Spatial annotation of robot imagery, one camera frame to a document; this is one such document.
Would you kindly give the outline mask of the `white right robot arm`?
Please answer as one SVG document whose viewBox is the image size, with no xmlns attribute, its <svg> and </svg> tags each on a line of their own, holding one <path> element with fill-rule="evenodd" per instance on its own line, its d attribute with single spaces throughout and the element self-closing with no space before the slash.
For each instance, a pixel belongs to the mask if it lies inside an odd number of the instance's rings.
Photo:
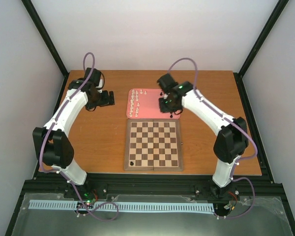
<svg viewBox="0 0 295 236">
<path fill-rule="evenodd" d="M 212 180 L 218 187 L 226 187 L 232 181 L 236 161 L 248 147 L 246 121 L 218 109 L 188 81 L 179 84 L 167 73 L 157 83 L 163 94 L 159 98 L 161 112 L 174 113 L 187 109 L 216 135 L 213 152 L 218 160 Z"/>
</svg>

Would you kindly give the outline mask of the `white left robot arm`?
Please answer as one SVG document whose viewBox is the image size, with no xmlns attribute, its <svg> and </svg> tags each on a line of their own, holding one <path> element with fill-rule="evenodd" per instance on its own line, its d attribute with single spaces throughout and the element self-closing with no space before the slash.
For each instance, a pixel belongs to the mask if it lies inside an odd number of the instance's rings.
<svg viewBox="0 0 295 236">
<path fill-rule="evenodd" d="M 104 90 L 104 85 L 104 74 L 95 68 L 87 68 L 84 77 L 69 84 L 64 100 L 52 118 L 32 133 L 41 171 L 61 174 L 76 185 L 75 192 L 82 198 L 92 194 L 92 185 L 86 181 L 86 171 L 74 159 L 74 148 L 68 136 L 82 109 L 94 111 L 97 107 L 114 105 L 114 93 Z"/>
</svg>

